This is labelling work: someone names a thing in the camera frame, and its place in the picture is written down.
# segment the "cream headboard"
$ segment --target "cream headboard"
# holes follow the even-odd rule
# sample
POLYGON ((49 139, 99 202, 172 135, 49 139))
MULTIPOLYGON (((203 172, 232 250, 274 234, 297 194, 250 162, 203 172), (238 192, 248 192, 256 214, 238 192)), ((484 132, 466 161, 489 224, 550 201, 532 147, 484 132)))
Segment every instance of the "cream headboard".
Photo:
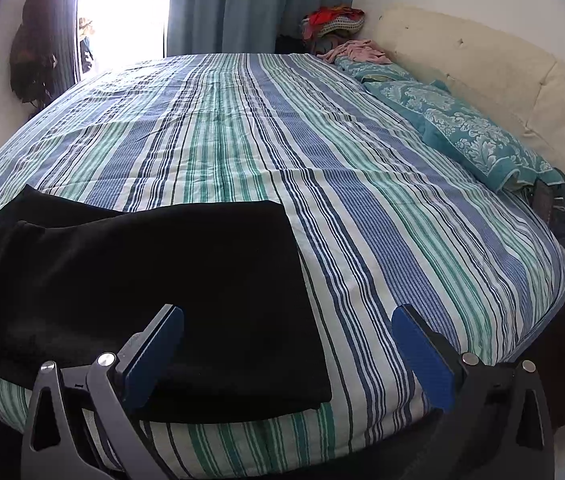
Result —
POLYGON ((373 39, 419 80, 444 81, 565 172, 565 62, 505 32, 416 7, 384 12, 373 39))

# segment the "metal screw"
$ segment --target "metal screw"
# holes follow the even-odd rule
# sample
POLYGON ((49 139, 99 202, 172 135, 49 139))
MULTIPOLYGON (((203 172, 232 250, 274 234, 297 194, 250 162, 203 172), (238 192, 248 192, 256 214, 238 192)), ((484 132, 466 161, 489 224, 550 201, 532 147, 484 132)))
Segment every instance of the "metal screw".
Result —
POLYGON ((522 368, 524 371, 529 372, 530 374, 536 371, 536 365, 533 361, 529 361, 528 359, 525 359, 522 362, 522 368))
POLYGON ((116 356, 114 354, 112 354, 111 352, 107 352, 107 353, 102 354, 98 358, 98 364, 101 365, 101 366, 109 366, 115 360, 116 360, 116 356))
POLYGON ((42 366, 40 367, 40 371, 43 374, 48 374, 49 372, 51 372, 54 368, 56 367, 56 363, 53 361, 46 361, 42 364, 42 366))
POLYGON ((478 359, 478 356, 472 352, 466 352, 462 354, 462 362, 469 366, 475 366, 480 362, 480 359, 478 359))

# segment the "folded black towel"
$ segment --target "folded black towel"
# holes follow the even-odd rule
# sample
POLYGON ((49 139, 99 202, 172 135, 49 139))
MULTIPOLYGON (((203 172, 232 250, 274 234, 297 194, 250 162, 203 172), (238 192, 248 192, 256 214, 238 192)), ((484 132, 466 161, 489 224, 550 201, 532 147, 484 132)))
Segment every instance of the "folded black towel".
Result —
POLYGON ((0 210, 0 377, 117 351, 165 303, 184 336, 143 418, 259 420, 330 400, 296 241, 274 202, 120 213, 27 186, 0 210))

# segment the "teal patterned pillowcase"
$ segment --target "teal patterned pillowcase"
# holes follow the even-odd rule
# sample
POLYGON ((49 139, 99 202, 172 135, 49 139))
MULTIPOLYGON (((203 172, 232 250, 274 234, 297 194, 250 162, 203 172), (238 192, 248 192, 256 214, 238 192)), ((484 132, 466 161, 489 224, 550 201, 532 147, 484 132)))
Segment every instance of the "teal patterned pillowcase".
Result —
POLYGON ((373 81, 415 81, 413 76, 395 63, 380 65, 369 61, 352 61, 347 56, 338 56, 334 64, 361 83, 373 81))
POLYGON ((365 88, 407 119, 425 144, 459 162, 492 191, 549 186, 563 178, 533 150, 466 102, 418 81, 365 83, 365 88))

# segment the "blue striped bedsheet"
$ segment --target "blue striped bedsheet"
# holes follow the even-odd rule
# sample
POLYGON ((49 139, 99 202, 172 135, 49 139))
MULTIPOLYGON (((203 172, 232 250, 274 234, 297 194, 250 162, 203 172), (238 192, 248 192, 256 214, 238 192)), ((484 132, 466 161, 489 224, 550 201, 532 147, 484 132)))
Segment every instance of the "blue striped bedsheet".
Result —
MULTIPOLYGON (((144 422, 179 478, 312 465, 421 418, 427 400, 390 336, 397 305, 411 303, 458 351, 494 364, 519 352, 565 297, 563 252, 524 202, 486 189, 308 55, 176 57, 75 86, 0 149, 0 208, 24 184, 124 211, 265 199, 285 207, 333 399, 242 424, 144 422)), ((0 419, 22 431, 29 396, 0 379, 0 419)))

